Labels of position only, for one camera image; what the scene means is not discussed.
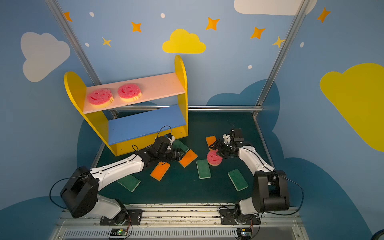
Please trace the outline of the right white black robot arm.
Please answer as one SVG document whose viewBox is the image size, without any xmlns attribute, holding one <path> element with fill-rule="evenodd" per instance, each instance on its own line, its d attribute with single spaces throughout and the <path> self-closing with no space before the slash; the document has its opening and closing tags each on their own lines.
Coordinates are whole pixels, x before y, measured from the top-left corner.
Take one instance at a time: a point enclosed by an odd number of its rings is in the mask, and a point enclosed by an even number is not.
<svg viewBox="0 0 384 240">
<path fill-rule="evenodd" d="M 238 157 L 254 176 L 253 190 L 249 198 L 239 202 L 242 215 L 286 211 L 290 208 L 287 175 L 277 171 L 257 153 L 255 147 L 244 141 L 241 129 L 232 129 L 228 135 L 216 140 L 210 148 L 229 159 Z"/>
</svg>

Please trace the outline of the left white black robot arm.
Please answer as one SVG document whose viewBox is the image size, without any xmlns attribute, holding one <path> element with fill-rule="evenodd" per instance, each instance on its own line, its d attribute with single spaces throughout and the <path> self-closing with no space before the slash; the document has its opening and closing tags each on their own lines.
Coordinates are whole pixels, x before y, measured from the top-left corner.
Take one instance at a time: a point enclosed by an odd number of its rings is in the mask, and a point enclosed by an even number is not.
<svg viewBox="0 0 384 240">
<path fill-rule="evenodd" d="M 174 136 L 166 134 L 157 137 L 152 145 L 142 150 L 134 149 L 131 156 L 118 162 L 92 169 L 85 166 L 77 168 L 60 193 L 71 216 L 77 219 L 91 214 L 115 220 L 119 224 L 124 222 L 128 217 L 124 204 L 117 199 L 100 196 L 99 191 L 149 167 L 180 161 L 186 151 L 174 147 L 174 141 Z"/>
</svg>

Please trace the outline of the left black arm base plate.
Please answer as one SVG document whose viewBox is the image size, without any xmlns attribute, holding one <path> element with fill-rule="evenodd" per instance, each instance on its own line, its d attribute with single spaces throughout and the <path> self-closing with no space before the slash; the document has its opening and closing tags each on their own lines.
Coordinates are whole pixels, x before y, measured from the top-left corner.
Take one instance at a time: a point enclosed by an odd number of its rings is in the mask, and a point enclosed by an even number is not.
<svg viewBox="0 0 384 240">
<path fill-rule="evenodd" d="M 139 226 L 141 224 L 141 219 L 143 215 L 143 210 L 134 209 L 134 210 L 121 210 L 113 219 L 102 216 L 100 220 L 100 226 Z"/>
</svg>

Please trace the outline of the pink smiley sponge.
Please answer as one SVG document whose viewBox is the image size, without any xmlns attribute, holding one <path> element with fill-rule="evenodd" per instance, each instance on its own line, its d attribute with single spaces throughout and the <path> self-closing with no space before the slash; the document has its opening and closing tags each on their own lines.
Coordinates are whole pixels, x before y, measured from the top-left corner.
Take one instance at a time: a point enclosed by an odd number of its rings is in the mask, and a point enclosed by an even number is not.
<svg viewBox="0 0 384 240">
<path fill-rule="evenodd" d="M 105 108 L 114 100 L 112 92 L 108 89 L 98 89 L 87 95 L 88 103 L 95 109 Z"/>
<path fill-rule="evenodd" d="M 118 88 L 118 95 L 124 102 L 135 102 L 142 96 L 142 91 L 135 84 L 125 84 Z"/>
<path fill-rule="evenodd" d="M 223 158 L 217 152 L 218 150 L 210 150 L 207 154 L 208 164 L 214 167 L 220 165 L 223 161 Z"/>
</svg>

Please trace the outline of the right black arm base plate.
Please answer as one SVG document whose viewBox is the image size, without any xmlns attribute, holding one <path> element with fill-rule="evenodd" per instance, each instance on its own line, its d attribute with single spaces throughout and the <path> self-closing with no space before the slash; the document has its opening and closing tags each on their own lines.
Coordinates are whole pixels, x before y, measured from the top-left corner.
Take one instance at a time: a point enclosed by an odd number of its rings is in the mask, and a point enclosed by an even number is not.
<svg viewBox="0 0 384 240">
<path fill-rule="evenodd" d="M 218 209 L 222 225 L 259 225 L 261 223 L 258 214 L 243 215 L 239 209 L 221 207 Z"/>
</svg>

